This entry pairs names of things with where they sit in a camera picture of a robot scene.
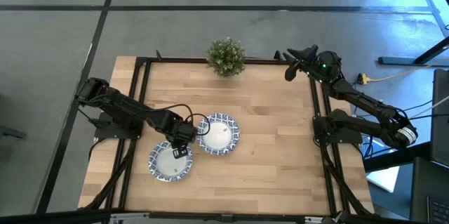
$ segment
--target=wooden plank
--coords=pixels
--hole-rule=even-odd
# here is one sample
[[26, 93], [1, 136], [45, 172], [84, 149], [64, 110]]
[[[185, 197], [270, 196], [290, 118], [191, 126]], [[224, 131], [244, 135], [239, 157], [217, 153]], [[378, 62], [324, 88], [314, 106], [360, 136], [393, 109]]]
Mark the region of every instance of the wooden plank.
[[[128, 93], [133, 60], [118, 57], [112, 74], [111, 86], [123, 93]], [[239, 123], [241, 140], [233, 152], [221, 157], [205, 153], [197, 143], [190, 145], [194, 153], [191, 171], [182, 180], [165, 183], [148, 169], [149, 153], [165, 137], [145, 124], [135, 153], [126, 209], [329, 214], [321, 155], [312, 142], [314, 110], [309, 79], [298, 74], [293, 82], [287, 82], [285, 69], [283, 65], [246, 65], [239, 76], [223, 79], [204, 64], [152, 63], [146, 105], [162, 108], [186, 103], [205, 115], [226, 113]], [[139, 75], [141, 83], [142, 70]], [[322, 100], [320, 105], [324, 112]], [[349, 109], [347, 103], [337, 100], [331, 100], [331, 105], [333, 109]], [[183, 117], [189, 114], [185, 107], [172, 111]], [[195, 117], [195, 124], [200, 120]], [[350, 145], [340, 146], [348, 185], [372, 209], [360, 154]], [[109, 178], [115, 149], [116, 141], [108, 140], [93, 151], [79, 206], [88, 204]]]

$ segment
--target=paper plate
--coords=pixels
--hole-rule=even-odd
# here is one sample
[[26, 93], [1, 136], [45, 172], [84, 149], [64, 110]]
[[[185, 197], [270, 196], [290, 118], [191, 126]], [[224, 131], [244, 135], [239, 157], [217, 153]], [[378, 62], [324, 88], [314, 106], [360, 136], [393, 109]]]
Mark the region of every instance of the paper plate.
[[149, 172], [158, 180], [165, 182], [184, 178], [192, 167], [194, 155], [187, 146], [187, 156], [175, 159], [171, 144], [165, 140], [149, 153]]
[[[196, 136], [199, 146], [209, 154], [224, 155], [236, 147], [240, 138], [240, 129], [237, 122], [229, 115], [211, 114], [208, 116], [210, 131], [204, 136]], [[209, 124], [203, 119], [198, 127], [198, 134], [208, 131]]]

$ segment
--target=yellow cable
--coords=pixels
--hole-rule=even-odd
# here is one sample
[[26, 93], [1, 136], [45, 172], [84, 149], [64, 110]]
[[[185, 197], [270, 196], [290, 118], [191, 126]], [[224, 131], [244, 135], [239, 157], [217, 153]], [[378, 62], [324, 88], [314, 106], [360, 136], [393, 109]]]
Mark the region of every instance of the yellow cable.
[[406, 72], [402, 72], [402, 73], [399, 73], [399, 74], [394, 74], [394, 75], [391, 75], [391, 76], [388, 76], [388, 77], [383, 77], [383, 78], [381, 78], [381, 79], [371, 79], [371, 78], [369, 78], [369, 77], [366, 77], [366, 81], [367, 81], [367, 82], [369, 82], [369, 81], [384, 81], [384, 80], [387, 80], [387, 79], [390, 79], [390, 78], [393, 78], [393, 77], [399, 77], [399, 76], [402, 76], [402, 75], [404, 75], [404, 74], [408, 74], [408, 73], [411, 73], [411, 72], [415, 72], [415, 71], [417, 71], [417, 70], [426, 69], [426, 68], [428, 68], [428, 67], [432, 67], [432, 66], [434, 66], [434, 65], [439, 64], [440, 62], [444, 62], [444, 61], [447, 61], [447, 60], [449, 60], [449, 58], [446, 58], [446, 59], [442, 59], [442, 60], [436, 61], [435, 63], [432, 63], [432, 64], [430, 64], [430, 65], [427, 65], [427, 66], [424, 66], [424, 67], [421, 67], [421, 68], [417, 68], [417, 69], [413, 69], [413, 70], [408, 70], [408, 71], [406, 71]]

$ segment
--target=small succulent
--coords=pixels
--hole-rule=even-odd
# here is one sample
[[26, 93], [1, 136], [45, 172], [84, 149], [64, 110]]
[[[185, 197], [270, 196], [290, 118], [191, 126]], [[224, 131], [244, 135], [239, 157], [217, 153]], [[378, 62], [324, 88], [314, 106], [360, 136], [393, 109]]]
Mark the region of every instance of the small succulent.
[[229, 37], [215, 40], [207, 53], [208, 66], [213, 67], [220, 77], [231, 77], [245, 69], [246, 54], [240, 41], [235, 42]]

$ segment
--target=blue patterned rim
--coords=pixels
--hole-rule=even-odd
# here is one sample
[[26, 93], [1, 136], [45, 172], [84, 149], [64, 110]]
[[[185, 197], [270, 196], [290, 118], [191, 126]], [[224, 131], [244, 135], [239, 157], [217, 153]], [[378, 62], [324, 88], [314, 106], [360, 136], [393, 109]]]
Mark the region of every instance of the blue patterned rim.
[[170, 147], [171, 144], [165, 140], [162, 143], [159, 143], [154, 147], [154, 149], [149, 153], [149, 161], [148, 161], [148, 167], [149, 172], [158, 180], [164, 181], [164, 182], [173, 182], [177, 181], [181, 178], [184, 178], [187, 173], [189, 173], [190, 168], [192, 167], [192, 163], [194, 161], [194, 155], [192, 154], [192, 151], [190, 150], [190, 147], [187, 146], [187, 165], [184, 167], [184, 169], [176, 176], [168, 176], [165, 174], [162, 174], [161, 171], [157, 167], [157, 156], [162, 152], [162, 150], [166, 149], [167, 147]]
[[[211, 124], [221, 122], [221, 123], [228, 125], [228, 127], [232, 130], [232, 140], [228, 144], [228, 146], [226, 146], [222, 149], [216, 150], [216, 149], [213, 149], [213, 148], [207, 146], [207, 144], [204, 142], [203, 136], [196, 136], [199, 146], [207, 153], [213, 154], [213, 155], [224, 155], [224, 154], [227, 154], [227, 153], [231, 152], [232, 150], [234, 150], [234, 148], [236, 147], [237, 143], [239, 142], [239, 138], [240, 138], [240, 128], [239, 128], [239, 125], [237, 124], [237, 122], [235, 122], [234, 119], [232, 119], [232, 117], [230, 117], [229, 115], [219, 114], [219, 113], [209, 115], [208, 119]], [[207, 126], [208, 126], [208, 122], [206, 121], [206, 119], [203, 119], [198, 126], [198, 134], [205, 133], [207, 131], [206, 130]]]

